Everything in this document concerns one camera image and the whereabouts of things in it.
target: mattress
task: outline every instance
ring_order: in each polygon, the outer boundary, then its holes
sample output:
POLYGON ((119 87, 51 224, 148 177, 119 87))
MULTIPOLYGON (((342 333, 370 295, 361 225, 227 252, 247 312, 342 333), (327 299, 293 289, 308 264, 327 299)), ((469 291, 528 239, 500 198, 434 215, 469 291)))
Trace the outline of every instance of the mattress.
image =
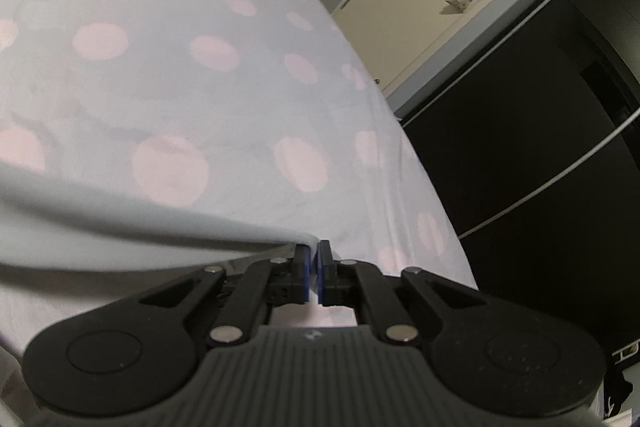
MULTIPOLYGON (((0 339, 18 357, 55 321, 287 241, 474 286, 318 0, 0 0, 0 160, 0 339)), ((274 320, 353 314, 311 304, 274 320)))

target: black wardrobe door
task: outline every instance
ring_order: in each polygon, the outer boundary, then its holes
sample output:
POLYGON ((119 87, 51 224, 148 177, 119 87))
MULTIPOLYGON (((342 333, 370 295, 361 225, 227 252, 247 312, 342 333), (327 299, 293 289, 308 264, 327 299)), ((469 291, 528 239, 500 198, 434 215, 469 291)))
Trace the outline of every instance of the black wardrobe door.
POLYGON ((554 0, 405 128, 458 233, 613 131, 580 75, 595 57, 582 26, 572 4, 554 0))
POLYGON ((607 349, 640 337, 640 173, 622 139, 462 245, 481 290, 580 324, 607 349))

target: black plastic part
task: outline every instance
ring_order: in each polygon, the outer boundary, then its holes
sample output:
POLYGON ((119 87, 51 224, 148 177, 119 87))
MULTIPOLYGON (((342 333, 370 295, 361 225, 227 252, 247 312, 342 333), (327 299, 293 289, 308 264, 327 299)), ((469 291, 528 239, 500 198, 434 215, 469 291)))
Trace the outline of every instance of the black plastic part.
POLYGON ((309 248, 286 263, 260 261, 244 275, 197 271, 143 294, 72 317, 36 336, 24 354, 24 378, 47 407, 109 417, 141 410, 180 389, 211 347, 217 325, 247 341, 271 309, 303 304, 309 248))
POLYGON ((586 332, 427 271, 401 277, 414 313, 429 308, 440 320, 440 331, 426 335, 434 337, 425 351, 431 367, 469 403, 539 418, 592 402, 605 362, 586 332))
POLYGON ((354 279, 354 287, 345 305, 354 309, 359 324, 368 324, 383 342, 415 346, 416 337, 408 343, 398 343, 386 336, 386 330, 395 325, 414 326, 413 319, 391 289, 378 267, 357 261, 353 265, 338 264, 338 274, 347 274, 354 279))
MULTIPOLYGON (((297 248, 293 259, 259 261, 228 278, 199 271, 53 325, 25 352, 28 386, 50 409, 72 416, 140 411, 101 424, 123 427, 159 425, 174 413, 174 426, 300 425, 308 397, 316 395, 329 408, 315 409, 324 415, 319 426, 421 425, 423 418, 437 427, 591 425, 575 412, 592 401, 605 364, 588 334, 427 271, 404 270, 397 278, 369 263, 336 263, 326 241, 315 261, 321 302, 350 306, 366 329, 264 333, 274 306, 305 301, 308 256, 306 247, 297 248), (398 324, 418 335, 394 345, 386 331, 398 324), (209 336, 217 326, 235 326, 242 336, 219 344, 209 336), (221 364, 207 365, 216 381, 190 381, 203 360, 221 364), (391 419, 372 412, 385 393, 397 397, 380 405, 391 419), (441 410, 443 396, 454 395, 441 410), (238 407, 237 418, 229 404, 238 407), (466 412, 442 412, 450 406, 466 412), (198 407, 196 416, 180 415, 181 408, 198 407), (249 410, 278 412, 262 417, 249 410), (568 420, 578 417, 582 423, 568 420)), ((42 425, 92 423, 53 412, 45 417, 42 425)))
POLYGON ((220 326, 233 326, 242 331, 242 336, 232 343, 218 343, 207 337, 210 347, 233 346, 242 344, 251 338, 255 328, 264 324, 269 317, 265 293, 271 276, 271 269, 284 270, 283 265, 274 265, 270 261, 258 261, 250 264, 228 298, 225 307, 220 310, 211 329, 220 326))
POLYGON ((121 415, 165 399, 198 362, 182 323, 222 288, 224 276, 199 271, 47 328, 24 354, 29 388, 48 407, 85 416, 121 415), (186 283, 192 291, 171 305, 166 296, 186 283), (160 305, 143 304, 154 301, 160 305))
POLYGON ((27 427, 602 427, 585 408, 509 418, 456 396, 414 347, 368 326, 262 326, 249 342, 212 349, 178 393, 119 418, 44 411, 27 427))

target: circular cap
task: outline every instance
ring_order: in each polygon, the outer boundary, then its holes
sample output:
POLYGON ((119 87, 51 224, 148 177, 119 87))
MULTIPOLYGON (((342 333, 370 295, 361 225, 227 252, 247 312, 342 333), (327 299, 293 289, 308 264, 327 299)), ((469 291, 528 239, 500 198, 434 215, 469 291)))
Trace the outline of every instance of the circular cap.
POLYGON ((76 369, 91 375, 117 373, 140 358, 140 341, 121 331, 94 331, 78 337, 66 353, 76 369))
POLYGON ((396 342, 411 342, 418 336, 418 330, 408 324, 394 324, 385 331, 386 336, 396 342))
POLYGON ((542 335, 514 331, 503 333, 487 342, 486 355, 505 371, 528 375, 554 367, 560 359, 560 350, 542 335))
POLYGON ((218 326, 210 331, 209 336, 216 342, 228 344, 240 340, 242 330, 235 326, 218 326))

